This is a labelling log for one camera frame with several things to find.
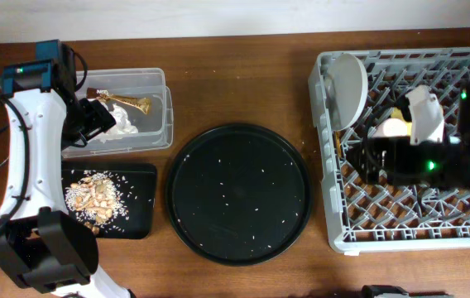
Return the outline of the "food scraps and rice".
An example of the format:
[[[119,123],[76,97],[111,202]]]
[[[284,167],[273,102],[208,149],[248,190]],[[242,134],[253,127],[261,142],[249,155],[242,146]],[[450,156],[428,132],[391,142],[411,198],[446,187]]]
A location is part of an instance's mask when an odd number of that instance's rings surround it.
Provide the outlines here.
[[[121,190],[130,186],[124,175],[111,171],[67,171],[64,176],[65,205],[75,219],[89,228],[95,236],[109,237],[126,232],[125,224],[131,222],[131,191]]]

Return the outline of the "gold coffee sachet wrapper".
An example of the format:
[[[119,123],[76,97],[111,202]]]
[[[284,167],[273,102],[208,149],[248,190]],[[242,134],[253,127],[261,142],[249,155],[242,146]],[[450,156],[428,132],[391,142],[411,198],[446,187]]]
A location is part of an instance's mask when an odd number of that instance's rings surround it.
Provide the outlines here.
[[[148,114],[151,107],[151,100],[149,98],[134,98],[130,96],[111,94],[106,89],[87,88],[86,96],[88,99],[97,99],[102,103],[106,103],[108,101],[123,103],[140,110],[144,114]]]

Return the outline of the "grey plate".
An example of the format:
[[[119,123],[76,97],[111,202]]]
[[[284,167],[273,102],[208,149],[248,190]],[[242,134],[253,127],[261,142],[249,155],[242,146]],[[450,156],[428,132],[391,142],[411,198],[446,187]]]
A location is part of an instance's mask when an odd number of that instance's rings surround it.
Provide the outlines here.
[[[354,55],[341,54],[324,76],[331,128],[342,131],[361,116],[367,101],[367,71]]]

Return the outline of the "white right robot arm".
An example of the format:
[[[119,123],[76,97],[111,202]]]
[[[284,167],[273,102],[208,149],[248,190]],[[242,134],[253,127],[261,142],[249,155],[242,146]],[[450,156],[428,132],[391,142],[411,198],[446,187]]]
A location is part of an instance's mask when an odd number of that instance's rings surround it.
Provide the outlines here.
[[[347,160],[362,181],[376,185],[384,171],[394,186],[470,190],[470,82],[459,95],[456,143],[444,134],[443,109],[428,86],[411,89],[387,107],[398,108],[411,130],[366,134],[348,150]]]

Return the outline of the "large white tissue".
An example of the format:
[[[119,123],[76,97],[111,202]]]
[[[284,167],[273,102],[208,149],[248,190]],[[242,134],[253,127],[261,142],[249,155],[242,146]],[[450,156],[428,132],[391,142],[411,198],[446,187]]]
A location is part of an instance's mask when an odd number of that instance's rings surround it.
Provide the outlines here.
[[[128,118],[128,113],[124,108],[116,105],[115,103],[112,107],[113,108],[109,112],[116,121],[116,124],[106,132],[98,135],[97,139],[99,141],[105,143],[106,141],[122,139],[125,136],[139,133],[138,128],[132,125]]]

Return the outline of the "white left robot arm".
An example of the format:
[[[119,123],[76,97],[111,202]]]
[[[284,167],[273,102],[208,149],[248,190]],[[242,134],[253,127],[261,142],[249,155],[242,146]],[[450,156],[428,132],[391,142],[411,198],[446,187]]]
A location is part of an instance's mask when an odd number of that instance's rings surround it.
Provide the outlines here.
[[[116,123],[100,102],[77,99],[79,58],[58,40],[41,41],[33,61],[9,65],[0,77],[10,141],[0,269],[19,288],[43,294],[131,297],[101,268],[94,233],[65,204],[62,150],[85,145]]]

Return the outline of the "pink cup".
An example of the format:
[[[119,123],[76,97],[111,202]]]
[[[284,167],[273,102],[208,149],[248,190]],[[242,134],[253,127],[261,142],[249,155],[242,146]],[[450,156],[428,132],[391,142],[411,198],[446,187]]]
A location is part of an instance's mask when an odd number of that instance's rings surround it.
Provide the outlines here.
[[[372,137],[408,137],[409,135],[406,122],[399,118],[388,118],[376,127]]]

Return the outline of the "yellow bowl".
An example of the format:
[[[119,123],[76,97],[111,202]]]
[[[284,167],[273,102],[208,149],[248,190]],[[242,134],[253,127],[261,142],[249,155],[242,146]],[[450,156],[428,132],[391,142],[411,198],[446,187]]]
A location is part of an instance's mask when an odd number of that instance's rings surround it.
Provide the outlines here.
[[[403,116],[403,113],[398,108],[393,108],[392,109],[390,117],[395,118],[395,119],[399,119],[402,122],[404,122],[405,124],[409,123],[409,121],[405,120],[405,118]]]

